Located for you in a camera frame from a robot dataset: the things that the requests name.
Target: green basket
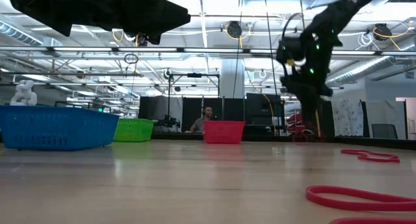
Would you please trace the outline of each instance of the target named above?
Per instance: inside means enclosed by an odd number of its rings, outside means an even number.
[[[153,121],[147,119],[119,119],[115,142],[144,142],[150,140]]]

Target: plastic basket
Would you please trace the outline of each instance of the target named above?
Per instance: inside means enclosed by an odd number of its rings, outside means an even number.
[[[5,147],[74,151],[108,145],[118,116],[95,110],[52,106],[0,106]]]
[[[119,119],[115,142],[144,142],[150,140],[154,122],[148,119]]]
[[[240,143],[243,121],[204,121],[203,140],[205,143]]]

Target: white robot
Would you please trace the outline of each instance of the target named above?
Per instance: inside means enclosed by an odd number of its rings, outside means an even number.
[[[14,97],[12,98],[10,105],[36,105],[38,102],[38,96],[36,95],[36,93],[32,92],[33,86],[33,81],[20,81],[19,84],[16,86],[16,94],[14,94]]]

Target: table surface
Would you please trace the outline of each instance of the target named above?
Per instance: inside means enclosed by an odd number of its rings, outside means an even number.
[[[360,161],[341,149],[393,153],[400,164]],[[416,197],[416,151],[354,145],[207,145],[153,140],[77,152],[0,149],[2,223],[285,223],[413,218],[350,212],[305,199],[332,185]]]

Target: red rubber band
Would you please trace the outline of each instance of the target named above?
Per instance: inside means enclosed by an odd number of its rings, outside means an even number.
[[[366,203],[353,201],[339,201],[325,198],[318,195],[319,193],[332,193],[358,197],[381,203]],[[353,211],[416,211],[416,199],[387,195],[382,193],[367,192],[352,188],[342,188],[336,186],[310,186],[306,188],[306,199],[318,205],[330,208]]]
[[[372,161],[372,162],[396,162],[400,163],[400,159],[396,155],[391,155],[387,153],[373,153],[367,150],[354,150],[354,149],[343,149],[341,150],[341,153],[349,154],[349,155],[358,155],[358,159],[360,160],[366,160],[366,161]],[[369,155],[374,156],[385,156],[384,158],[372,158],[369,157]]]
[[[342,218],[330,224],[416,224],[416,220],[382,218]]]

